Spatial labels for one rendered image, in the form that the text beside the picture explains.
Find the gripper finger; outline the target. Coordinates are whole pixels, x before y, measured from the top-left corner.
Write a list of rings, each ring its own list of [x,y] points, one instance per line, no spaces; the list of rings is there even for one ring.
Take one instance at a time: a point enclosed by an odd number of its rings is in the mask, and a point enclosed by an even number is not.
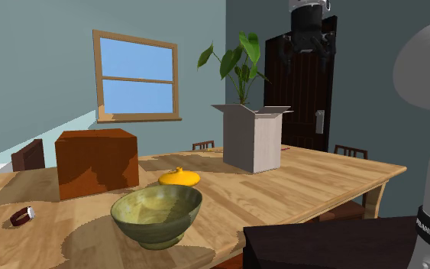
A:
[[[313,37],[313,44],[320,59],[321,70],[324,73],[327,62],[336,54],[336,32],[330,31],[321,34],[320,37]]]
[[[293,35],[291,33],[283,34],[279,39],[279,57],[285,66],[286,73],[290,73],[293,54]]]

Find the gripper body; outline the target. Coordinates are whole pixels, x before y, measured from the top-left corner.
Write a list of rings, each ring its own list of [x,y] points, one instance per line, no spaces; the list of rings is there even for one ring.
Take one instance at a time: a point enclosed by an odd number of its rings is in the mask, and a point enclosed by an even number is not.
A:
[[[291,43],[295,53],[324,53],[322,40],[323,4],[294,4],[291,10]]]

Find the green leafy plant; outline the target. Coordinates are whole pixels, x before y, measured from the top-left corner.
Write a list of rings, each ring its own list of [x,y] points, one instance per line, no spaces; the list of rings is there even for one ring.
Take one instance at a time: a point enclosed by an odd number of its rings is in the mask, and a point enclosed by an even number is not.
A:
[[[221,79],[226,76],[233,82],[238,100],[241,105],[247,104],[247,97],[253,81],[260,77],[269,82],[261,72],[258,71],[257,62],[260,59],[260,45],[255,33],[246,35],[239,32],[239,45],[233,50],[227,50],[222,58],[218,57],[213,44],[203,51],[198,59],[197,68],[205,65],[210,56],[213,55],[220,63],[219,73]]]

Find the dark brown door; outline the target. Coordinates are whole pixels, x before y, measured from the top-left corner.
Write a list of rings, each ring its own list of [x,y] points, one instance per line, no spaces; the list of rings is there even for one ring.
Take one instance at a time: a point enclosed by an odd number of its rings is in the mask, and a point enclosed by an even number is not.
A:
[[[328,150],[334,57],[323,70],[316,53],[299,53],[287,66],[280,58],[280,37],[265,42],[263,104],[289,106],[283,114],[282,143]]]

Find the open grey cardboard box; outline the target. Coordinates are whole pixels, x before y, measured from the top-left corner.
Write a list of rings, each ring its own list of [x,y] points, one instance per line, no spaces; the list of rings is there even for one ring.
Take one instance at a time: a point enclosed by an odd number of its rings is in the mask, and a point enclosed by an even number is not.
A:
[[[241,104],[215,105],[223,113],[223,161],[250,173],[280,167],[283,114],[288,106],[253,111]]]

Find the wooden dining table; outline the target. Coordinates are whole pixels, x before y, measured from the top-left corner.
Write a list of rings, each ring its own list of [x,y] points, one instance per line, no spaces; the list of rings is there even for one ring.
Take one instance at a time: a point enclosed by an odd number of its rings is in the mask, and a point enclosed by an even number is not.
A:
[[[202,206],[183,239],[149,251],[125,236],[110,215],[125,190],[62,200],[57,170],[0,173],[0,269],[210,269],[240,254],[246,226],[306,222],[367,195],[377,217],[387,182],[405,167],[298,147],[278,169],[250,174],[225,164],[221,149],[141,157],[140,187],[175,167],[197,172]],[[10,217],[32,206],[35,217]]]

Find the wooden framed window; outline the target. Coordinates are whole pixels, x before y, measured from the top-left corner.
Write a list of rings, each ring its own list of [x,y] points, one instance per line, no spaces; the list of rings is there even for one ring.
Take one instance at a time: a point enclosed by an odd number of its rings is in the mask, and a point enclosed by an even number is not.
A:
[[[97,122],[179,121],[174,43],[94,30]]]

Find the yellow flat gourd-shaped lid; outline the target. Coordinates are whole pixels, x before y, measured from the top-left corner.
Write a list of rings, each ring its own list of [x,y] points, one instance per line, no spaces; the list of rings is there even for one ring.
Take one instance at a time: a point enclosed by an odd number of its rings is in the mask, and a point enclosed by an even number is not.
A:
[[[199,181],[200,176],[197,173],[184,170],[182,167],[177,167],[174,171],[164,173],[158,179],[161,185],[195,186]]]

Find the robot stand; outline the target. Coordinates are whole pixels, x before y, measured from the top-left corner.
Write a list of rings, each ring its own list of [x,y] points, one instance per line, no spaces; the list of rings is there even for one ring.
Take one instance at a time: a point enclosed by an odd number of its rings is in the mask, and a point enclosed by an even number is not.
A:
[[[415,216],[244,228],[243,269],[406,269]]]

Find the green ceramic bowl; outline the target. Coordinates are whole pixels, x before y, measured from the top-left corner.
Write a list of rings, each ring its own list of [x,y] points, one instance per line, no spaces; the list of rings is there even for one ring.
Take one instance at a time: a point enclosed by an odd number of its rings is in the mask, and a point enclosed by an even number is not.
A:
[[[202,194],[191,186],[149,186],[118,199],[111,216],[142,248],[163,250],[181,241],[201,204]]]

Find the brown closed box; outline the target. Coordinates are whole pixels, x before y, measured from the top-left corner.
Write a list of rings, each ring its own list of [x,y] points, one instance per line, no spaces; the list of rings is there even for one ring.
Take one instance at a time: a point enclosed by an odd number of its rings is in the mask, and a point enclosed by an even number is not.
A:
[[[55,152],[62,200],[139,184],[137,137],[120,128],[65,131]]]

